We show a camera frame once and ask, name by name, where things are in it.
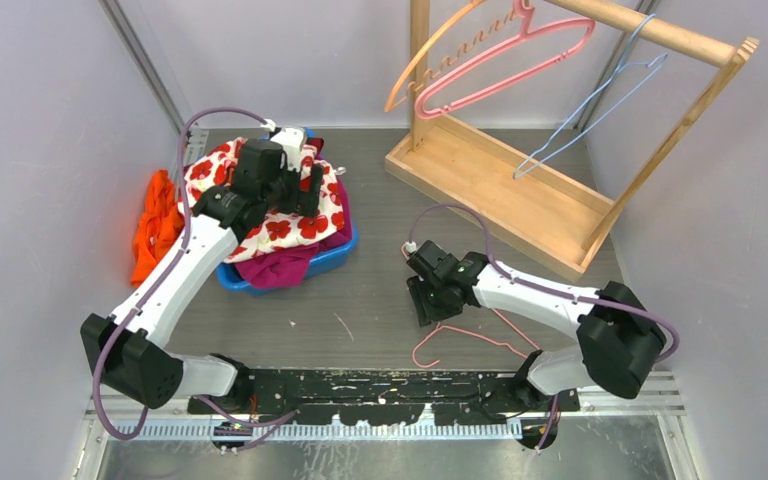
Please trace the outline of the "floral white red garment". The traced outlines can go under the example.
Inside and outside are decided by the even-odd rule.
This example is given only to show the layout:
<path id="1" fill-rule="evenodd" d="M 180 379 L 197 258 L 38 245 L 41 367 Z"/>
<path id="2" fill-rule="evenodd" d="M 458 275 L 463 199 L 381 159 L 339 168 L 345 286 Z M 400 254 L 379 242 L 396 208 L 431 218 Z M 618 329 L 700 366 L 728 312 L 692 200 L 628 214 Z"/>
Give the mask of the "floral white red garment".
<path id="1" fill-rule="evenodd" d="M 245 137 L 224 142 L 184 168 L 189 205 L 193 206 L 208 188 L 230 184 L 240 150 L 246 142 Z M 320 157 L 323 146 L 323 139 L 311 137 L 302 147 L 301 189 L 309 189 L 314 166 L 323 169 L 316 214 L 303 217 L 271 210 L 263 224 L 250 231 L 226 257 L 227 263 L 239 263 L 279 250 L 312 245 L 336 234 L 347 225 L 348 214 L 345 208 L 348 203 L 340 198 L 336 168 Z"/>

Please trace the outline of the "magenta garment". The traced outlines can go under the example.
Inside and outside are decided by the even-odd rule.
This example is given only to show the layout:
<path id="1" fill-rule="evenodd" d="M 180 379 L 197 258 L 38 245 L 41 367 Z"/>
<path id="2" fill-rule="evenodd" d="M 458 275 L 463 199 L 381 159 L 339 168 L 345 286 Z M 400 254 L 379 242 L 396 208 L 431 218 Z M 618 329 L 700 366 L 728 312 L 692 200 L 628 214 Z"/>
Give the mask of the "magenta garment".
<path id="1" fill-rule="evenodd" d="M 356 246 L 348 193 L 340 178 L 328 186 L 335 194 L 342 212 L 333 215 L 338 230 L 326 238 L 309 245 L 293 246 L 265 255 L 259 255 L 228 267 L 249 285 L 251 293 L 300 285 L 312 278 L 342 266 Z"/>

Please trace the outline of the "blue wire hanger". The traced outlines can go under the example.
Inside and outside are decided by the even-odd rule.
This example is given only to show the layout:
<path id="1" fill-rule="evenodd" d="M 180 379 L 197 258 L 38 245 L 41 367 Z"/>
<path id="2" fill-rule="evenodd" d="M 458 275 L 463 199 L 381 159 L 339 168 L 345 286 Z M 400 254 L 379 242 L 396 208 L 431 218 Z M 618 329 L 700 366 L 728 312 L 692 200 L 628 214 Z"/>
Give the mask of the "blue wire hanger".
<path id="1" fill-rule="evenodd" d="M 643 29 L 655 18 L 656 13 L 650 13 L 644 17 L 644 19 L 638 24 L 638 26 L 629 34 L 628 39 L 625 41 L 625 45 L 621 51 L 621 55 L 617 64 L 613 67 L 607 78 L 603 80 L 577 107 L 573 110 L 567 118 L 551 133 L 546 141 L 537 149 L 532 151 L 526 156 L 518 166 L 515 167 L 512 172 L 512 178 L 519 180 L 538 167 L 543 166 L 548 161 L 554 159 L 556 156 L 565 152 L 574 144 L 583 140 L 584 137 L 617 110 L 623 103 L 625 103 L 632 95 L 637 93 L 650 79 L 652 79 L 663 67 L 667 61 L 669 54 L 664 51 L 661 54 L 651 58 L 648 61 L 631 61 L 630 56 L 633 47 L 636 45 Z M 610 106 L 605 112 L 598 116 L 594 120 L 589 120 L 583 129 L 563 145 L 557 145 L 552 149 L 556 138 L 560 135 L 572 120 L 582 120 L 584 118 L 584 111 L 588 108 L 595 110 L 596 103 L 602 98 L 603 94 L 611 87 L 627 70 L 630 69 L 642 69 L 647 73 L 640 78 L 639 82 L 631 87 L 622 97 L 620 97 L 612 106 Z"/>

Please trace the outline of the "wooden hanger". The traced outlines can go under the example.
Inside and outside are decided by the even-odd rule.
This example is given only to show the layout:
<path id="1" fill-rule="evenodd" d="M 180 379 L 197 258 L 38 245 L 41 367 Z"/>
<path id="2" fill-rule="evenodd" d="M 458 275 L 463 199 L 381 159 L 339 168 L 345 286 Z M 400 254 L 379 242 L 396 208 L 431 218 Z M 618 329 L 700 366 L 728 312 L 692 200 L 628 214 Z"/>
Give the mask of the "wooden hanger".
<path id="1" fill-rule="evenodd" d="M 383 110 L 391 112 L 408 100 L 417 100 L 419 94 L 428 89 L 432 83 L 444 74 L 460 66 L 467 58 L 476 54 L 485 44 L 512 26 L 518 19 L 514 7 L 508 7 L 495 17 L 488 17 L 487 23 L 455 42 L 446 37 L 452 31 L 457 33 L 458 24 L 469 20 L 469 17 L 483 8 L 485 1 L 466 1 L 451 15 L 443 20 L 433 30 L 428 30 L 426 38 L 415 45 L 407 64 L 398 74 L 386 99 Z"/>

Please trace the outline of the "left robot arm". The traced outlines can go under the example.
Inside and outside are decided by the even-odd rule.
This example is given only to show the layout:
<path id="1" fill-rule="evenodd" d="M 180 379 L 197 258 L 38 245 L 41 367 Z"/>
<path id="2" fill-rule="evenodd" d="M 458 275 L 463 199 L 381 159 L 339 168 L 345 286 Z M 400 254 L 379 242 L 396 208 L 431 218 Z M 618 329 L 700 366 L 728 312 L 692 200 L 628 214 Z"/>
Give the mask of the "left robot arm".
<path id="1" fill-rule="evenodd" d="M 148 409 L 174 397 L 211 396 L 229 413 L 252 397 L 247 367 L 228 357 L 174 355 L 169 342 L 184 310 L 227 259 L 266 250 L 258 234 L 286 236 L 302 219 L 317 221 L 336 175 L 317 160 L 323 140 L 285 128 L 268 138 L 237 138 L 185 171 L 179 203 L 185 224 L 143 283 L 107 316 L 80 329 L 94 381 L 93 400 L 108 386 Z"/>

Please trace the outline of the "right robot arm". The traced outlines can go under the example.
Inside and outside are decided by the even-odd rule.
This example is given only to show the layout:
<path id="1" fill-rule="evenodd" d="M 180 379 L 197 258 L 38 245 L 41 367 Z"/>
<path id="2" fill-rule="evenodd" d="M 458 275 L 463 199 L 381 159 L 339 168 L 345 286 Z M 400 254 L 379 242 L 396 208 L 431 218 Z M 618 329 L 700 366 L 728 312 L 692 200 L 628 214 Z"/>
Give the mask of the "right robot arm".
<path id="1" fill-rule="evenodd" d="M 509 383 L 509 395 L 527 410 L 542 409 L 562 392 L 598 386 L 636 398 L 668 344 L 664 327 L 629 288 L 576 287 L 517 271 L 469 252 L 458 259 L 437 244 L 408 242 L 406 284 L 422 326 L 438 326 L 465 307 L 514 313 L 566 335 L 574 345 L 529 354 Z"/>

